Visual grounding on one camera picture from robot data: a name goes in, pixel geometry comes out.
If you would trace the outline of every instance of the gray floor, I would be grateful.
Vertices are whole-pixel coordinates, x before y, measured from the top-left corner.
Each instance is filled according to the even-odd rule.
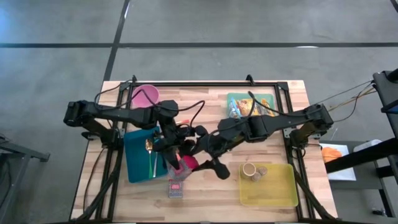
[[[2,1],[0,42],[112,42],[123,0]],[[136,0],[121,42],[398,42],[398,13],[389,0]],[[100,90],[110,49],[0,49],[0,133],[51,152],[34,161],[10,223],[67,220],[87,142],[68,128],[68,101],[91,100]],[[305,80],[311,103],[398,67],[397,48],[119,49],[111,80]],[[359,90],[327,101],[333,106]],[[351,106],[332,112],[345,117]],[[324,137],[388,139],[377,95]],[[333,192],[345,220],[395,222],[369,214],[377,192]]]

